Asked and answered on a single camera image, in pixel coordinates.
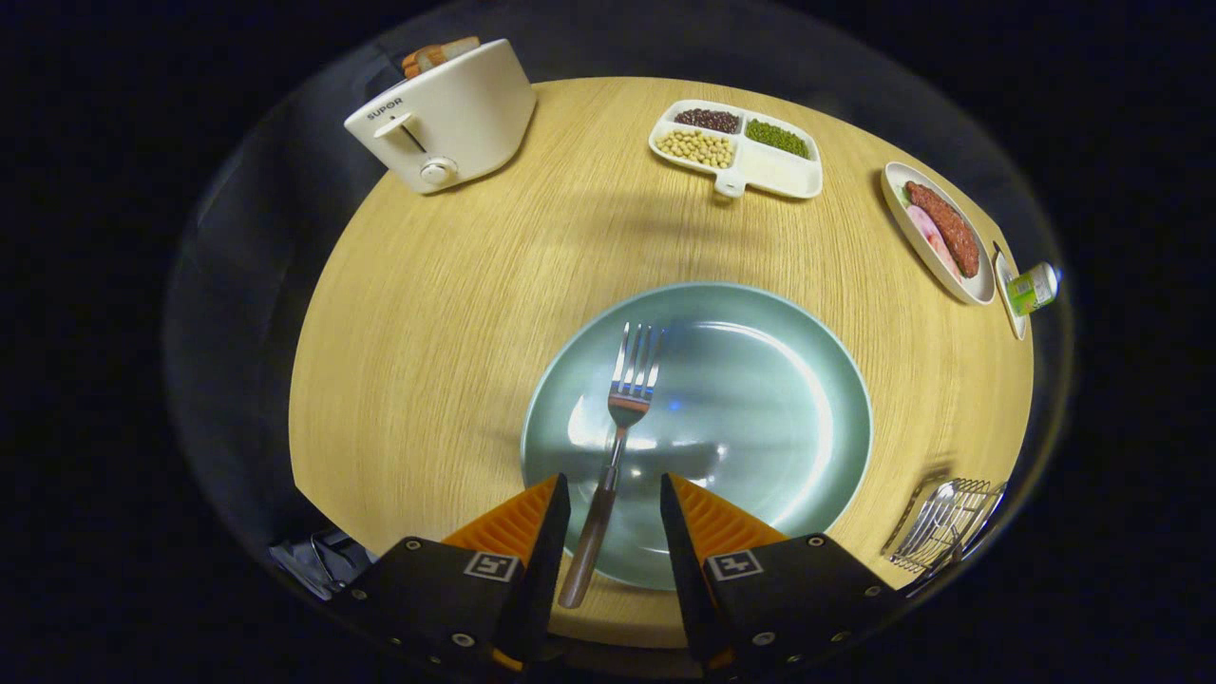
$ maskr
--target toaster knob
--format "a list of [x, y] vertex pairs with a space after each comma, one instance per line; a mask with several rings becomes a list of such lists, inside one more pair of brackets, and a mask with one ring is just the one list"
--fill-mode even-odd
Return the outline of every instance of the toaster knob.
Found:
[[454, 166], [447, 159], [428, 159], [418, 173], [422, 180], [426, 180], [430, 185], [439, 185], [451, 178]]

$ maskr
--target light blue plate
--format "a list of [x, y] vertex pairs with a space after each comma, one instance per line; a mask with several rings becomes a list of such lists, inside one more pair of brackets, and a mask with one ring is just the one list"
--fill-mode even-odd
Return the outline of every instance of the light blue plate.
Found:
[[659, 516], [671, 471], [789, 536], [823, 532], [849, 505], [869, 461], [869, 396], [844, 346], [776, 295], [696, 282], [652, 290], [601, 314], [558, 353], [524, 424], [524, 484], [554, 472], [570, 486], [565, 549], [613, 439], [608, 415], [625, 321], [668, 329], [649, 413], [629, 432], [620, 487], [596, 570], [674, 589]]

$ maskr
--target fork tines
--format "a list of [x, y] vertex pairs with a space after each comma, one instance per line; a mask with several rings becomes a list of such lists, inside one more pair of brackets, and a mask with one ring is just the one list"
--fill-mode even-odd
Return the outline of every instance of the fork tines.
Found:
[[659, 352], [666, 330], [641, 323], [632, 325], [632, 335], [630, 330], [631, 324], [626, 323], [612, 374], [612, 394], [649, 402], [659, 377]]

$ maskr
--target orange gripper pad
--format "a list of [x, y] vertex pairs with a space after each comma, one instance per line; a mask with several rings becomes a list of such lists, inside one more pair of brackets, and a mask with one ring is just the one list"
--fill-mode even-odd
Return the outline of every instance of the orange gripper pad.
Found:
[[556, 488], [554, 475], [452, 532], [443, 543], [473, 551], [519, 556], [527, 567]]
[[680, 500], [680, 511], [688, 527], [697, 562], [719, 554], [732, 554], [744, 549], [776, 544], [788, 539], [748, 511], [736, 506], [709, 489], [698, 487], [679, 475], [669, 472], [671, 484]]

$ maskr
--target fork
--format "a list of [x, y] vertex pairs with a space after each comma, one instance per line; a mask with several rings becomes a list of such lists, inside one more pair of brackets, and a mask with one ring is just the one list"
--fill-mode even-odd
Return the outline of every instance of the fork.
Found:
[[565, 583], [562, 584], [562, 593], [557, 600], [562, 607], [579, 607], [591, 584], [596, 557], [599, 555], [604, 533], [608, 532], [608, 518], [617, 500], [617, 469], [620, 465], [620, 454], [625, 450], [625, 436], [651, 408], [654, 382], [659, 379], [659, 352], [665, 336], [666, 330], [659, 329], [655, 332], [649, 325], [637, 324], [630, 338], [630, 324], [625, 324], [620, 351], [617, 352], [617, 368], [612, 374], [612, 387], [608, 391], [608, 413], [617, 424], [612, 460], [599, 475], [599, 484], [591, 497], [591, 508], [586, 522], [582, 523], [574, 562], [565, 573]]

